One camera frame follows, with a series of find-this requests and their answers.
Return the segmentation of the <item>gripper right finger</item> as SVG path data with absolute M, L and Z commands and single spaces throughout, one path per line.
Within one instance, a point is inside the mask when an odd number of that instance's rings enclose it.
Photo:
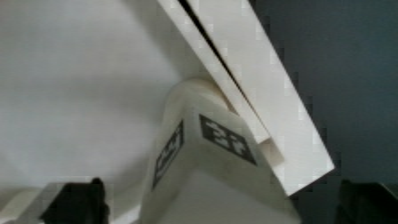
M 398 184 L 341 181 L 334 224 L 398 224 Z

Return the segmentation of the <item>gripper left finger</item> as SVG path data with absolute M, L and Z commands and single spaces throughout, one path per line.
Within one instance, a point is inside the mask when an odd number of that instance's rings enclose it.
M 99 178 L 49 183 L 14 196 L 0 210 L 0 224 L 110 224 L 104 198 Z

